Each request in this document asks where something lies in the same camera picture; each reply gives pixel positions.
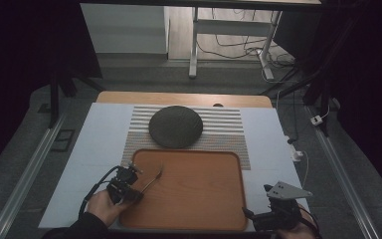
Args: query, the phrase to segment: metal frame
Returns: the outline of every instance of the metal frame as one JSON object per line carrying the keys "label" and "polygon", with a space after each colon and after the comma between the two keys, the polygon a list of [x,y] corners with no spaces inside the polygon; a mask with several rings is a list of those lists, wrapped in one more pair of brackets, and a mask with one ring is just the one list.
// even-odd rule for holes
{"label": "metal frame", "polygon": [[198,33],[198,8],[192,9],[192,46],[190,57],[190,71],[189,78],[194,79],[197,77],[197,33]]}
{"label": "metal frame", "polygon": [[297,12],[326,12],[348,10],[359,7],[364,0],[353,0],[344,4],[309,4],[286,2],[263,2],[252,0],[78,0],[79,3],[144,5],[144,6],[172,6],[172,7],[201,7],[201,8],[236,8],[251,10],[275,10]]}
{"label": "metal frame", "polygon": [[8,201],[2,209],[0,213],[0,238],[5,238],[9,229],[11,228],[11,225],[14,222],[15,217],[17,216],[17,213],[24,202],[24,199],[27,196],[27,193],[29,192],[37,174],[39,173],[43,161],[48,155],[48,152],[55,140],[55,137],[58,134],[59,129],[67,117],[67,107],[68,106],[66,106],[65,110],[61,113],[61,116],[56,121],[54,127],[48,128],[46,130],[42,140],[40,141],[29,163],[27,164],[26,169],[24,170],[23,174],[17,182],[17,185],[8,198]]}
{"label": "metal frame", "polygon": [[270,65],[268,62],[268,53],[272,43],[273,36],[275,35],[275,32],[276,32],[276,28],[278,27],[279,18],[281,17],[281,14],[282,12],[276,13],[272,23],[270,24],[269,33],[267,35],[268,38],[266,39],[265,45],[263,46],[262,50],[257,51],[257,54],[259,55],[260,62],[262,63],[263,72],[265,73],[267,81],[272,81],[275,79],[272,73],[272,69],[270,68]]}

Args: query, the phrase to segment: white desk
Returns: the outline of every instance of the white desk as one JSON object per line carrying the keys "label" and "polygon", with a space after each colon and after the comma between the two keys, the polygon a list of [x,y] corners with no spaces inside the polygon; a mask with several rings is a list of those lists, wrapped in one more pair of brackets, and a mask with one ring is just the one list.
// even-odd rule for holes
{"label": "white desk", "polygon": [[[92,186],[109,169],[120,164],[132,112],[137,106],[142,105],[92,105],[40,228],[68,227],[77,220],[82,200]],[[264,184],[275,185],[281,180],[300,187],[278,115],[276,110],[268,108],[230,109],[241,114],[251,164],[251,170],[242,171],[247,207],[255,213],[268,212],[269,200],[263,190]],[[298,202],[307,207],[304,199]],[[117,223],[111,228],[126,229]],[[252,223],[248,223],[247,231],[254,231]]]}

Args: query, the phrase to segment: power outlet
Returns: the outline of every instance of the power outlet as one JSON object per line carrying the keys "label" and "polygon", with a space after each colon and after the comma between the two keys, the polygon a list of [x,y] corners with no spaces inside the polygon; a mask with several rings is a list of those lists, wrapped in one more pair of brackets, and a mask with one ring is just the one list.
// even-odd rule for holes
{"label": "power outlet", "polygon": [[295,147],[292,143],[288,143],[290,148],[290,157],[292,158],[292,161],[294,162],[300,162],[300,159],[303,157],[303,154],[301,151],[296,151]]}
{"label": "power outlet", "polygon": [[316,116],[316,117],[311,118],[311,122],[314,125],[319,125],[322,123],[322,119],[320,116]]}

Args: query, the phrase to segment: orange cutting board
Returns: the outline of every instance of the orange cutting board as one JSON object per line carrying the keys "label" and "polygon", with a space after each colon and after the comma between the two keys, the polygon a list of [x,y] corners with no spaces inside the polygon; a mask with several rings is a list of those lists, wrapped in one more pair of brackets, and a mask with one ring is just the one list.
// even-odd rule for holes
{"label": "orange cutting board", "polygon": [[143,173],[141,190],[163,172],[144,197],[120,216],[129,228],[243,231],[245,194],[239,158],[232,152],[138,150],[132,160]]}

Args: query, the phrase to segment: white cable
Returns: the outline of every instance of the white cable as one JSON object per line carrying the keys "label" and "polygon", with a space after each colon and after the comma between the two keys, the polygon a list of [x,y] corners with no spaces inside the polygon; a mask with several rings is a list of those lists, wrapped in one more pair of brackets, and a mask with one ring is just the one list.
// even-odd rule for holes
{"label": "white cable", "polygon": [[327,113],[324,116],[322,116],[321,118],[323,119],[323,118],[327,117],[329,112],[330,112],[330,105],[327,105]]}
{"label": "white cable", "polygon": [[305,186],[305,181],[306,181],[306,177],[308,176],[308,167],[309,167],[308,153],[306,153],[306,151],[303,151],[303,154],[304,154],[305,157],[306,157],[306,170],[305,170],[305,176],[303,177],[302,189],[303,189],[303,187]]}

